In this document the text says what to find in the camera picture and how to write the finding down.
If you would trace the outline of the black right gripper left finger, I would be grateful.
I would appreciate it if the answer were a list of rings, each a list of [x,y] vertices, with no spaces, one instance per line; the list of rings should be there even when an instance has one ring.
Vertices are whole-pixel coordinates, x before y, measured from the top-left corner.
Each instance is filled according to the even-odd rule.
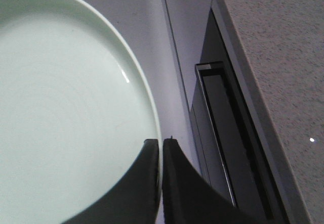
[[[103,197],[65,223],[155,223],[159,205],[159,146],[146,139],[136,160]]]

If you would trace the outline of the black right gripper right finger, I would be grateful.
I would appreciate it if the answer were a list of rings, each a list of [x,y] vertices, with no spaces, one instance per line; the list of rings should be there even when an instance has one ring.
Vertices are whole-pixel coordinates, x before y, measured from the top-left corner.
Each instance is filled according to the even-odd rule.
[[[204,181],[176,139],[164,140],[163,159],[165,223],[258,223]]]

